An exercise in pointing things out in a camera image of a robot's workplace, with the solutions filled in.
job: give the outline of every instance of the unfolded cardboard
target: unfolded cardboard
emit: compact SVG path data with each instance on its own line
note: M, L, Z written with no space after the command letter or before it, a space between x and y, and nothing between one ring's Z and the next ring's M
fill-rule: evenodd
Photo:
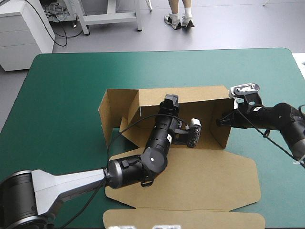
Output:
M201 121L199 143L195 149L172 145L166 170L148 188L139 184L120 189L107 187L108 197L136 209L105 212L105 226L151 229L154 225L179 224L183 229L263 229L262 216L229 212L257 202L261 193L255 162L224 151L230 128L215 123L233 106L224 86L108 89L99 108L106 144L113 128L122 130L142 117L158 113L166 94L179 96L180 118ZM111 159L143 153L154 121L145 120L126 131L123 135L139 149Z

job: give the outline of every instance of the power cord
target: power cord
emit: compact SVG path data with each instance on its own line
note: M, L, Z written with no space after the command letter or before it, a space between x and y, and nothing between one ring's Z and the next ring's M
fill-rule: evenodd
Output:
M45 30L47 31L49 37L50 37L50 38L52 39L52 41L54 41L54 43L57 44L58 46L60 46L60 47L65 47L65 46L67 46L67 44L68 44L68 38L73 38L73 37L77 37L77 36L81 35L82 31L80 31L80 32L79 32L78 34L76 34L76 35L67 36L67 33L66 33L66 30L65 30L64 26L62 25L61 21L59 21L59 24L60 24L60 26L62 27L62 30L63 30L63 32L64 32L64 36L63 36L63 35L60 35L60 34L58 34L58 33L56 33L56 32L54 32L54 33L55 33L56 35L60 36L60 37L64 37L65 40L66 40L66 42L65 42L65 44L59 44L59 43L57 43L57 42L52 38L50 32L49 32L48 29L47 29L47 26L45 25L43 19L42 19L41 16L39 15L39 13L38 13L38 11L36 10L36 8L35 8L28 0L25 0L25 1L35 10L35 12L37 13L39 19L41 20L41 22L42 22L42 24L43 24L43 26L44 26L44 28L45 28ZM54 16L56 16L55 14L53 14L53 13L51 13L51 12L48 12L48 11L45 11L45 13L48 13L48 14L49 14L48 17L51 17L51 16L54 17Z
M56 16L55 14L53 14L53 13L47 11L47 10L45 10L44 12L48 14L48 15L47 15L47 18L49 18L49 17L55 17L55 16ZM81 30L79 33L77 33L76 35L73 35L73 36L63 36L63 35L60 35L60 34L54 32L54 31L53 31L53 33L55 33L56 35L58 35L58 36L60 36L60 37L64 37L64 38L73 38L73 37L77 37L77 36L81 35L82 30Z
M265 133L263 133L262 131L260 131L246 116L244 116L244 114L239 110L236 109L238 111L238 113L255 129L257 130L257 132L259 132L264 138L267 138L271 143L273 143L275 146L277 146L278 148L280 148L281 150L284 151L284 153L286 153L289 157L291 157L293 160L297 161L298 160L291 155L287 150L285 150L283 147L281 147L278 143L276 143L274 140L272 140L271 138L269 138L268 136L268 131L266 131Z
M145 119L148 119L148 118L151 118L151 117L157 117L157 116L164 116L164 117L171 117L171 118L175 118L177 119L178 121L181 121L183 122L185 125L187 125L187 123L181 119L181 118L178 118L174 115L169 115L169 114L152 114L152 115L149 115L149 116L146 116L144 118L141 118L139 119L137 122L129 125L128 127L126 127L124 130L122 130L121 132L119 132L119 134L109 143L109 146L107 147L107 166L108 166L108 162L109 162L109 150L110 150L110 146L112 145L112 143L118 139L119 136L121 136L125 131L129 130L130 128L132 128L133 126L137 125L139 122L145 120ZM142 162L142 161L137 161L137 162L140 162L144 167L146 167L146 165ZM64 229L66 226L68 226L73 220L75 220L81 213L84 212L84 210L88 207L88 205L91 203L91 201L93 200L93 198L95 197L95 195L98 193L99 189L101 187L103 187L104 185L106 185L106 180L104 180L104 182L101 182L100 185L96 188L96 190L94 191L94 193L92 194L92 196L89 198L89 200L86 202L86 204L81 208L81 210L75 214L70 220L68 220L66 223L64 223L61 227L59 227L58 229Z
M40 14L39 14L38 11L36 10L36 8L35 8L28 0L25 0L25 1L35 10L35 12L37 13L38 17L40 18L40 20L41 20L41 22L42 22L44 28L46 29L48 35L51 37L51 39L54 41L54 43L57 44L57 45L60 46L60 47L65 47L65 46L67 46L67 44L68 44L68 38L67 38L67 34L66 34L66 31L65 31L63 25L60 23L60 25L61 25L61 27L62 27L62 29L63 29L63 32L64 32L64 34L65 34L65 36L66 36L66 42L65 42L64 45L57 43L57 42L52 38L50 32L49 32L48 29L47 29L46 24L44 23L43 19L41 18Z

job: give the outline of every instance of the green tabletop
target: green tabletop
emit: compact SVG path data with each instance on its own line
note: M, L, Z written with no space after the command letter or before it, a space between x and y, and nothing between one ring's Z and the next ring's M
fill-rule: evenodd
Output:
M98 107L107 88L155 88L258 83L264 105L305 103L305 81L287 49L39 55L0 134L0 179L22 169L53 174L106 165ZM285 146L280 134L270 137ZM135 148L123 137L113 153ZM257 212L267 227L305 226L305 171L255 130L232 129L226 148L257 163L262 198L240 208ZM89 194L64 204L56 226ZM128 208L101 190L69 227L103 227L111 208Z

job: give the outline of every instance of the box flap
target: box flap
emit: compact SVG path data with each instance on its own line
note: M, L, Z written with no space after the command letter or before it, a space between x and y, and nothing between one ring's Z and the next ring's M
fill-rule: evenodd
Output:
M143 148L111 159L143 153ZM255 162L223 150L171 148L168 166L149 188L106 188L106 196L135 208L230 211L261 197Z
M264 229L259 214L237 212L168 211L156 209L108 210L103 215L105 228L132 225L152 229L155 225L181 225L182 229Z
M106 144L110 143L112 129L120 127L122 116L128 116L130 104L137 89L107 89L99 107Z

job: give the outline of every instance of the black cable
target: black cable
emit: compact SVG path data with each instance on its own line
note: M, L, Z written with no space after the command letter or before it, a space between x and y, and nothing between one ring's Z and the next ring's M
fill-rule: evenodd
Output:
M58 36L60 36L60 37L66 37L66 36L62 36L62 35L60 35L60 34L54 32L54 31L53 31L53 33L55 33L56 35L58 35ZM67 38L77 37L77 36L81 35L81 33L82 33L82 30L81 30L78 34L76 34L76 35L74 35L74 36L67 36Z
M49 14L49 15L47 15L48 18L49 18L49 17L52 17L52 16L53 16L53 17L56 16L55 14L53 14L53 13L47 11L47 10L45 10L44 12ZM54 31L53 31L53 33L55 33L56 35L58 35L58 36L60 36L60 37L64 37L64 38L73 38L73 37L77 37L77 36L81 35L82 30L81 30L78 34L73 35L73 36L63 36L63 35L60 35L60 34L54 32Z
M302 118L305 119L305 114L302 112L302 107L303 106L305 106L305 104L299 106L299 112L300 112L300 115L302 116Z
M106 184L106 180L104 180L103 182L101 182L99 184L99 186L96 188L96 190L94 191L94 193L92 194L92 196L88 199L88 201L86 202L86 204L81 208L81 210L76 213L70 220L68 220L66 223L64 223L60 228L58 229L64 229L66 226L68 226L73 220L75 220L81 213L84 212L84 210L88 207L88 205L91 203L91 201L93 200L93 198L95 197L95 195L98 193L98 191L100 190L100 188L102 186L104 186Z
M112 143L113 143L119 136L121 136L125 131L127 131L127 130L129 130L130 128L132 128L133 126L137 125L139 122L141 122L141 121L143 121L143 120L145 120L145 119L148 119L148 118L151 118L151 117L157 117L157 116L164 116L164 117L175 118L175 119L177 119L178 121L181 121L181 122L183 122L185 125L187 125L187 122L184 121L183 119L178 118L178 117L176 117L176 116L174 116L174 115L169 115L169 114L152 114L152 115L149 115L149 116L146 116L146 117L144 117L144 118L139 119L137 122L135 122L135 123L129 125L129 126L126 127L124 130L122 130L121 132L119 132L119 134L118 134L114 139L112 139L111 142L109 143L109 146L107 147L107 168L108 168L108 163L109 163L109 151L110 151L110 147L111 147Z
M58 44L58 43L52 38L50 32L49 32L48 29L47 29L46 24L44 23L43 19L41 18L40 14L39 14L38 11L36 10L36 8L35 8L28 0L25 0L25 1L26 1L30 6L32 6L32 8L35 10L35 12L37 13L38 17L40 18L40 20L41 20L41 22L42 22L44 28L46 29L48 35L51 37L51 39L54 41L54 43L57 44L57 45L60 46L60 47L65 47L65 46L67 46L67 44L68 44L68 38L66 37L66 43L65 43L64 45ZM60 25L61 25L61 27L62 27L62 29L63 29L64 34L67 35L67 34L66 34L66 31L65 31L65 29L64 29L64 27L63 27L63 25L62 25L61 23L60 23Z
M250 125L257 130L257 132L259 132L264 138L267 138L271 143L273 143L275 146L277 146L278 148L280 148L281 150L284 151L284 153L286 153L289 157L291 157L293 160L299 162L293 155L291 155L287 150L285 150L283 147L281 147L278 143L276 143L274 140L272 140L271 138L268 137L267 134L263 133L262 131L260 131L246 116L244 116L244 114L239 110L236 109L239 114L248 122L250 123Z

